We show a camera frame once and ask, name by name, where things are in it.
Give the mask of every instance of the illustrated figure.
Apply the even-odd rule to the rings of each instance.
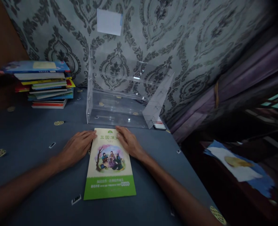
[[[101,159],[102,159],[102,164],[100,165],[101,169],[108,168],[109,167],[108,156],[105,153],[103,153]]]
[[[117,163],[115,166],[113,166],[113,170],[124,170],[124,167],[121,164],[121,158],[119,156],[119,153],[116,155],[115,162]]]
[[[115,162],[115,155],[113,154],[113,151],[111,151],[110,157],[109,157],[109,168],[113,168],[116,165]]]

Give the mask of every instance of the wallpaper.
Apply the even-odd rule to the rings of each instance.
[[[174,114],[205,91],[270,22],[264,0],[3,0],[21,42],[33,60],[65,61],[77,86],[88,80],[89,50],[157,66],[175,75],[161,115]],[[123,14],[121,36],[97,32],[96,9]],[[94,62],[93,67],[102,67]],[[94,78],[127,91],[125,80]]]

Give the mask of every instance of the acrylic display stand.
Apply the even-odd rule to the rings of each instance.
[[[173,76],[165,64],[91,51],[87,123],[150,129],[158,121]]]

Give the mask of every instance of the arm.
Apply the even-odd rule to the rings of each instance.
[[[207,208],[143,150],[134,134],[124,127],[117,126],[116,129],[122,146],[143,163],[187,225],[221,225]]]
[[[46,180],[82,159],[92,140],[97,137],[95,133],[96,131],[78,132],[68,141],[60,154],[1,186],[0,221]]]

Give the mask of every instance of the blue book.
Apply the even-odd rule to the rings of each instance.
[[[62,95],[58,95],[58,96],[54,96],[54,97],[49,97],[49,98],[44,98],[41,100],[58,100],[58,99],[73,99],[73,88],[71,93],[67,93],[67,94],[62,94]],[[35,95],[28,95],[28,101],[34,101],[37,100]]]
[[[64,61],[13,61],[1,68],[1,74],[70,72]]]

